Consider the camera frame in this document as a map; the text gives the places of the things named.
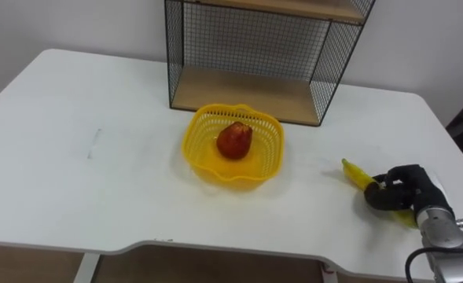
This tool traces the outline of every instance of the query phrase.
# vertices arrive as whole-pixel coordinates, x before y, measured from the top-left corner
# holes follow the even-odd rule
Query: table leg
[[[74,283],[91,283],[97,268],[100,254],[85,253],[81,259],[81,265],[77,270],[74,278]]]
[[[322,269],[322,280],[324,283],[338,283],[336,268],[322,262],[320,262],[320,268]]]

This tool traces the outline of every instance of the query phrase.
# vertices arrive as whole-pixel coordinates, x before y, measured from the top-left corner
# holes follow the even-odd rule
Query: yellow basket
[[[252,128],[251,148],[243,159],[229,160],[220,154],[215,142],[221,130],[237,121]],[[206,105],[191,120],[182,152],[187,161],[199,169],[197,173],[210,173],[216,181],[238,181],[235,182],[237,185],[244,184],[240,181],[259,184],[274,177],[280,170],[284,130],[274,117],[247,105]]]

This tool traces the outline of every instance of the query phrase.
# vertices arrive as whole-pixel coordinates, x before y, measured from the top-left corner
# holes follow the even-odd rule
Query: wooden shelf board
[[[285,13],[316,19],[364,22],[364,16],[350,0],[186,0],[204,4]]]
[[[282,122],[318,125],[308,82],[185,66],[172,107],[194,111],[213,103],[246,104]]]

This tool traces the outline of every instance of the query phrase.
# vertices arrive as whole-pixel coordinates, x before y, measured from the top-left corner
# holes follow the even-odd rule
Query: floor
[[[0,283],[72,283],[82,255],[0,247]],[[322,283],[318,262],[268,255],[145,246],[103,256],[96,283]],[[340,276],[343,283],[391,283]]]

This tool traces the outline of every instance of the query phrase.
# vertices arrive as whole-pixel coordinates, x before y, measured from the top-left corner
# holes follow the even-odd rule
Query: white table
[[[404,278],[417,230],[366,207],[343,176],[418,163],[463,217],[463,156],[415,94],[340,86],[319,128],[284,124],[281,173],[251,193],[202,182],[167,106],[167,65],[47,50],[0,94],[0,244],[115,254],[169,244],[320,259]],[[416,279],[432,279],[424,256]]]

